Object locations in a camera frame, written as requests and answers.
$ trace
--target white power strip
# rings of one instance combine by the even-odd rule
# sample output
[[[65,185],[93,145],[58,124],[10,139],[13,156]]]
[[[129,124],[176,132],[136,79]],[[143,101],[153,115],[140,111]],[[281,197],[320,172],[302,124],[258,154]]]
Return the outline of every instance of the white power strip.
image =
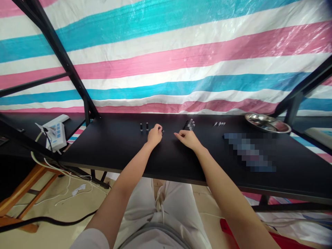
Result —
[[[56,117],[55,119],[47,122],[46,124],[43,125],[43,127],[52,127],[58,123],[63,123],[64,121],[66,121],[67,119],[69,119],[68,115],[62,114],[59,117]]]
[[[60,150],[61,148],[65,147],[67,145],[66,141],[66,135],[65,135],[65,126],[63,123],[56,123],[53,126],[47,127],[47,129],[51,132],[51,136],[48,136],[52,145],[53,152],[56,152],[57,150]],[[49,146],[48,139],[46,139],[46,148],[51,150]]]

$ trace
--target striped tarp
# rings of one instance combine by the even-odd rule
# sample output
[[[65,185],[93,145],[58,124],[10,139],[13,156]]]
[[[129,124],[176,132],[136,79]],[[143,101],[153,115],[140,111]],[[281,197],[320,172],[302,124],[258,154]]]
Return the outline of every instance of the striped tarp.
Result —
[[[325,0],[41,0],[100,112],[272,113],[332,52]],[[11,0],[0,89],[64,72]],[[83,112],[69,78],[0,98],[2,112]],[[332,81],[300,116],[332,115]]]

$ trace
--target wooden stool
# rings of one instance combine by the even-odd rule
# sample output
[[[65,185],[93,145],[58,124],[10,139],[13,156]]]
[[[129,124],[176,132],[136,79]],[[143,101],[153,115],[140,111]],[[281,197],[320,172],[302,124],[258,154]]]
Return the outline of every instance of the wooden stool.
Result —
[[[46,172],[52,172],[55,175],[45,184],[45,186],[40,191],[32,190],[32,186]],[[39,200],[39,198],[43,195],[43,193],[45,193],[45,191],[59,175],[61,175],[61,173],[55,169],[45,168],[39,164],[36,164],[28,176],[23,180],[23,182],[15,189],[14,193],[0,203],[0,227],[21,222],[22,218],[27,214],[27,212],[33,207],[33,205]],[[7,216],[6,214],[10,211],[10,209],[28,192],[36,195],[33,200],[16,218]],[[38,229],[38,226],[29,224],[20,227],[19,229],[30,233],[35,233]]]

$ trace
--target black table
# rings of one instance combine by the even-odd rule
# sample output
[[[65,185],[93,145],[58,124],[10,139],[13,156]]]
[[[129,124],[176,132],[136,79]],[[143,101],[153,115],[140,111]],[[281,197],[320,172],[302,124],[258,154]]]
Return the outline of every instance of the black table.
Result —
[[[119,173],[147,141],[145,123],[150,129],[159,123],[165,132],[144,176],[206,185],[197,157],[173,135],[190,118],[203,146],[242,191],[332,204],[332,166],[287,134],[277,134],[274,140],[276,172],[248,172],[239,165],[227,152],[223,134],[260,133],[243,116],[103,113],[61,157],[61,163]],[[215,122],[226,125],[214,127]]]

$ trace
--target stainless steel bowl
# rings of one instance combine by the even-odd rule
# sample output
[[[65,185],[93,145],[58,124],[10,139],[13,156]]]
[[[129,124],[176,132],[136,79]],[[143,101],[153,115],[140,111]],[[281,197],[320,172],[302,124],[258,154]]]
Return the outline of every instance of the stainless steel bowl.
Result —
[[[264,114],[247,113],[245,118],[250,124],[265,132],[288,133],[292,130],[288,124]]]

